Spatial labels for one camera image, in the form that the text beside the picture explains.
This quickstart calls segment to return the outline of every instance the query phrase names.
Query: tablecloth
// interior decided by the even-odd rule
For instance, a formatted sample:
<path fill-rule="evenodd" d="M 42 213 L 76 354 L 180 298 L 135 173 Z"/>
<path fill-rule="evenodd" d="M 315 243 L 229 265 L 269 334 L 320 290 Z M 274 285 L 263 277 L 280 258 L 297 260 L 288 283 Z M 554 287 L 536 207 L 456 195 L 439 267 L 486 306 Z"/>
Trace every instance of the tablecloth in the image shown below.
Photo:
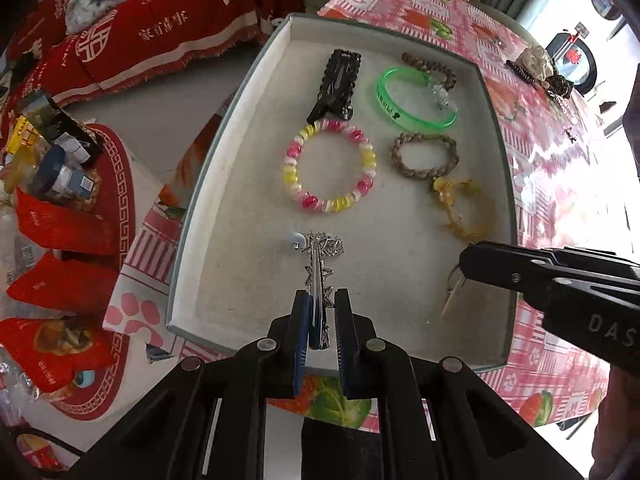
<path fill-rule="evenodd" d="M 494 104 L 513 179 L 521 245 L 581 245 L 628 250 L 626 226 L 612 217 L 621 204 L 598 166 L 601 121 L 574 92 L 549 98 L 505 67 L 526 44 L 461 0 L 332 0 L 320 12 L 409 34 L 460 54 L 482 72 Z M 225 105 L 216 113 L 143 222 L 116 284 L 104 327 L 138 333 L 173 355 L 222 356 L 164 327 L 180 221 L 172 208 L 188 203 L 193 180 Z M 518 300 L 508 364 L 480 376 L 534 426 L 594 410 L 606 393 L 609 365 L 542 329 L 542 314 Z M 306 416 L 378 431 L 375 400 L 348 401 L 334 378 L 306 377 L 295 400 L 273 401 Z"/>

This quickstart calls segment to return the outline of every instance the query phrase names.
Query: white tray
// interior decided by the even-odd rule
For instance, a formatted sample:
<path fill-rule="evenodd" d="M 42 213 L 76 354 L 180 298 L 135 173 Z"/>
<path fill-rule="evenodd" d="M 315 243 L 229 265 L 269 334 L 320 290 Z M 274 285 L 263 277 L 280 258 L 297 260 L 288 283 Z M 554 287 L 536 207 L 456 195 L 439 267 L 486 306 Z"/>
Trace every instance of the white tray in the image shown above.
<path fill-rule="evenodd" d="M 356 205 L 324 215 L 293 202 L 282 163 L 335 48 L 362 54 L 351 122 L 373 143 L 378 175 Z M 506 153 L 478 67 L 408 36 L 291 15 L 252 65 L 207 154 L 178 247 L 169 330 L 225 352 L 264 336 L 274 317 L 290 312 L 295 291 L 305 288 L 308 258 L 291 251 L 290 235 L 320 231 L 344 241 L 344 254 L 326 262 L 335 271 L 326 284 L 348 288 L 353 311 L 370 317 L 378 336 L 424 359 L 457 355 L 477 368 L 506 363 L 515 294 L 467 282 L 440 321 L 447 275 L 465 243 L 443 227 L 446 215 L 428 185 L 403 178 L 391 165 L 389 147 L 401 131 L 382 114 L 374 92 L 381 72 L 402 65 L 403 52 L 456 73 L 451 98 L 460 111 L 444 133 L 457 140 L 460 163 L 450 176 L 472 176 L 491 195 L 497 220 L 488 239 L 516 243 Z M 441 165 L 438 144 L 412 144 L 403 151 L 405 161 Z M 305 189 L 332 198 L 356 182 L 358 168 L 353 145 L 321 134 L 306 143 L 299 175 Z M 306 366 L 315 371 L 337 370 L 333 318 L 329 309 L 332 347 L 307 353 Z"/>

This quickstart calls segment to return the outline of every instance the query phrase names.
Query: green plastic bangle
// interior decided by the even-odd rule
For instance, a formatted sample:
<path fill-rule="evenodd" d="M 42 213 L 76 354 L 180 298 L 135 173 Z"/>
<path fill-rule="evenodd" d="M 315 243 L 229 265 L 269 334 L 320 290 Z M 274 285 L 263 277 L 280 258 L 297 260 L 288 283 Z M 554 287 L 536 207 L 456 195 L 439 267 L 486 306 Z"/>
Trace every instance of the green plastic bangle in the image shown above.
<path fill-rule="evenodd" d="M 406 81 L 422 83 L 425 86 L 431 82 L 431 77 L 428 73 L 416 70 L 415 68 L 398 67 L 390 68 L 386 72 L 383 72 L 378 79 L 378 84 L 376 85 L 376 100 L 380 103 L 385 113 L 403 130 L 410 133 L 420 133 L 429 128 L 442 129 L 451 126 L 453 121 L 456 120 L 458 111 L 455 108 L 451 110 L 451 115 L 442 122 L 425 121 L 402 110 L 386 91 L 386 80 L 390 77 L 398 77 Z"/>

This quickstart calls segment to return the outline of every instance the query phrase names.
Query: white lettering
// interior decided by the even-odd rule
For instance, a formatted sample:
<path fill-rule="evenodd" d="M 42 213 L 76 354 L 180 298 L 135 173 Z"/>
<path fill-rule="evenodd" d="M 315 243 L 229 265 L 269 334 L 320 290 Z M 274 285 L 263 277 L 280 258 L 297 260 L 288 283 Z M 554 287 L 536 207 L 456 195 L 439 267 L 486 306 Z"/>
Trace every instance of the white lettering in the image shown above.
<path fill-rule="evenodd" d="M 636 330 L 635 328 L 630 328 L 629 330 L 626 331 L 626 341 L 623 342 L 623 345 L 626 347 L 631 347 L 634 345 L 634 336 L 636 335 L 636 333 L 638 333 L 638 330 Z"/>
<path fill-rule="evenodd" d="M 604 335 L 604 337 L 612 337 L 613 339 L 618 339 L 618 324 L 613 323 L 609 327 L 609 330 L 607 330 L 607 333 Z"/>
<path fill-rule="evenodd" d="M 589 322 L 589 332 L 597 332 L 602 327 L 602 316 L 593 314 L 591 321 Z"/>

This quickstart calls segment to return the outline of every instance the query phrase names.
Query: red snack package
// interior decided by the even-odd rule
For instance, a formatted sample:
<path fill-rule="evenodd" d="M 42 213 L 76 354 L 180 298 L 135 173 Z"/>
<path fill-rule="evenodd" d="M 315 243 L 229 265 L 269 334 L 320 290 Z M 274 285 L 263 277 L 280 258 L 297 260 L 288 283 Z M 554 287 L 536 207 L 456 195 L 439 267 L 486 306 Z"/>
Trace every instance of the red snack package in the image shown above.
<path fill-rule="evenodd" d="M 17 301 L 62 312 L 90 314 L 109 306 L 118 273 L 105 267 L 57 259 L 47 251 L 6 290 Z"/>
<path fill-rule="evenodd" d="M 86 317 L 5 319 L 0 321 L 0 343 L 45 393 L 66 386 L 82 370 L 115 362 L 106 335 Z"/>
<path fill-rule="evenodd" d="M 42 202 L 20 188 L 15 192 L 18 229 L 41 247 L 90 254 L 118 251 L 116 230 L 103 218 Z"/>

